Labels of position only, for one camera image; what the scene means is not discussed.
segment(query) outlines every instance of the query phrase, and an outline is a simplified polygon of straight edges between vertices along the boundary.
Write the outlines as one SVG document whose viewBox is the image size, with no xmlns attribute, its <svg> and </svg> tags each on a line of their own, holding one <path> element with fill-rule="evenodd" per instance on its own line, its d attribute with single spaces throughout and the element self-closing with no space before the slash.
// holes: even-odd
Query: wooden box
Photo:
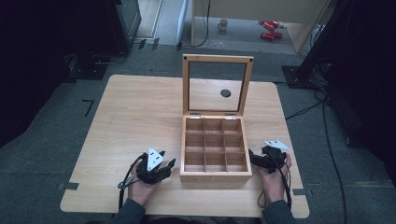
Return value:
<svg viewBox="0 0 396 224">
<path fill-rule="evenodd" d="M 248 56 L 183 55 L 183 185 L 233 189 L 250 179 L 243 113 L 252 64 Z M 221 73 L 235 80 L 203 78 Z"/>
</svg>

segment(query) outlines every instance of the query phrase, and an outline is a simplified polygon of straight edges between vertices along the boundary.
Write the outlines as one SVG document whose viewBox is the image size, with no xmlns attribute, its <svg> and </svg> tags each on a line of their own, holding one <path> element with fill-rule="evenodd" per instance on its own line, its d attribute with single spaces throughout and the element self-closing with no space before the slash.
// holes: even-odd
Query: open lid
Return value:
<svg viewBox="0 0 396 224">
<path fill-rule="evenodd" d="M 183 114 L 242 116 L 252 65 L 250 56 L 183 54 Z"/>
</svg>

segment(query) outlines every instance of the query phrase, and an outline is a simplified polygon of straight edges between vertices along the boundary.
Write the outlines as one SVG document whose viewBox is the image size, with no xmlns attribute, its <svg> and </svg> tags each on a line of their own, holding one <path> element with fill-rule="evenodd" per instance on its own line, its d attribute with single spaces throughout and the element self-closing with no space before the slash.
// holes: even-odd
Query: sleeve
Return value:
<svg viewBox="0 0 396 224">
<path fill-rule="evenodd" d="M 139 224 L 146 209 L 132 199 L 127 199 L 120 211 L 106 224 Z"/>
<path fill-rule="evenodd" d="M 262 210 L 262 215 L 268 224 L 296 223 L 288 205 L 283 200 L 270 203 Z"/>
</svg>

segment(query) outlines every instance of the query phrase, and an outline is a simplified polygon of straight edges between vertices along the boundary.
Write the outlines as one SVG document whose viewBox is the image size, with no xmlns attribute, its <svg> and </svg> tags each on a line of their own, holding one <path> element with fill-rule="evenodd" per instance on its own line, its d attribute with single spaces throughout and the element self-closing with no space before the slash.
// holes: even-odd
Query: box hinge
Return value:
<svg viewBox="0 0 396 224">
<path fill-rule="evenodd" d="M 201 114 L 200 113 L 190 113 L 190 119 L 200 119 Z"/>
<path fill-rule="evenodd" d="M 226 114 L 225 119 L 236 119 L 236 115 L 235 114 Z"/>
</svg>

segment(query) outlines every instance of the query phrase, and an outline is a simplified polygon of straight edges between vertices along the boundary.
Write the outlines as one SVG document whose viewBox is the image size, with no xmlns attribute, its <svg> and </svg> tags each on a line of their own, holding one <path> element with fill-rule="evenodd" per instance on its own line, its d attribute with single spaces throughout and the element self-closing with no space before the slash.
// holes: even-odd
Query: hand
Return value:
<svg viewBox="0 0 396 224">
<path fill-rule="evenodd" d="M 131 174 L 136 174 L 137 167 L 140 165 L 140 162 L 136 164 L 134 169 L 132 169 Z M 134 177 L 133 182 L 139 180 L 137 176 Z M 134 200 L 140 205 L 144 206 L 148 201 L 154 191 L 157 189 L 158 185 L 161 182 L 155 185 L 145 184 L 143 181 L 138 181 L 134 184 L 128 186 L 128 198 Z"/>
<path fill-rule="evenodd" d="M 286 182 L 289 180 L 289 169 L 291 167 L 291 158 L 289 154 L 286 154 L 286 165 L 281 170 L 283 175 L 286 177 Z M 257 167 L 259 174 L 262 178 L 262 187 L 265 192 L 265 198 L 269 203 L 273 203 L 279 200 L 283 200 L 285 193 L 285 186 L 283 185 L 281 174 L 278 170 L 268 174 L 268 171 L 264 168 Z"/>
</svg>

